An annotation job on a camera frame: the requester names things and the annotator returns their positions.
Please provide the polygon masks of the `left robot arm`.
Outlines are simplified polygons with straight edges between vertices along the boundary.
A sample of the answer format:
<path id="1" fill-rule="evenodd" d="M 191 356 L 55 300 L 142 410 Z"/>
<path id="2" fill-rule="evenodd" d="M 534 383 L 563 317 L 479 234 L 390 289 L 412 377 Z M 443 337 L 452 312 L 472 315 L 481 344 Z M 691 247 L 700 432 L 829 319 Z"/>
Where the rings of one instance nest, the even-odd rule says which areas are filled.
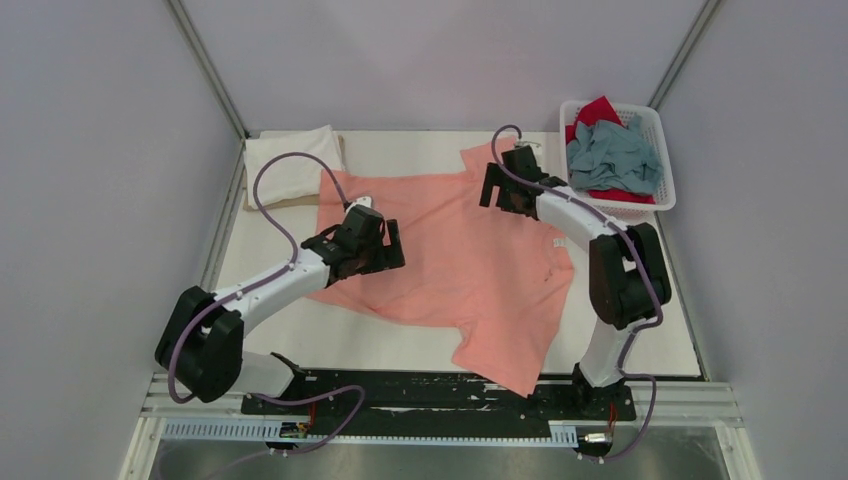
<path id="1" fill-rule="evenodd" d="M 294 301 L 353 276 L 404 267 L 397 220 L 350 204 L 341 223 L 294 243 L 289 260 L 222 290 L 181 293 L 155 349 L 178 404 L 211 403 L 230 392 L 268 399 L 297 412 L 306 399 L 296 366 L 279 354 L 245 350 L 246 336 Z"/>

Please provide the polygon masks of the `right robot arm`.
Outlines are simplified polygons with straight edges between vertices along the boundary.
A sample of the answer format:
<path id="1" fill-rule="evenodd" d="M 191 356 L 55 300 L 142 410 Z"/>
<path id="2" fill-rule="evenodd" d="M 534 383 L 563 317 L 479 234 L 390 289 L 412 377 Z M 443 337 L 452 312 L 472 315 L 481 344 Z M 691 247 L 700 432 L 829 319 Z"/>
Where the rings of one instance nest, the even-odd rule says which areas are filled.
<path id="1" fill-rule="evenodd" d="M 577 413 L 598 416 L 624 385 L 623 365 L 638 333 L 661 325 L 672 296 L 657 230 L 629 225 L 580 199 L 564 180 L 541 170 L 528 145 L 493 156 L 480 204 L 546 223 L 587 254 L 597 321 L 570 393 Z"/>

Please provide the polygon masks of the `salmon pink t shirt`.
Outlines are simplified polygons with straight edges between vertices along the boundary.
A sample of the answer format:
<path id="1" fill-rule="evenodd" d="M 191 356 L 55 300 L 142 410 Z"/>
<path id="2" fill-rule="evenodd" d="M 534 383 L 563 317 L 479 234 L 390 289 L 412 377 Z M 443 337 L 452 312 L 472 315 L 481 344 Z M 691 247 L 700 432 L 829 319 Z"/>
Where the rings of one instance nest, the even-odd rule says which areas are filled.
<path id="1" fill-rule="evenodd" d="M 315 300 L 387 321 L 454 327 L 452 360 L 520 395 L 533 393 L 561 322 L 575 270 L 553 227 L 479 203 L 488 164 L 513 146 L 465 149 L 453 174 L 321 180 L 317 225 L 338 224 L 338 192 L 369 196 L 399 225 L 402 268 L 355 276 Z"/>

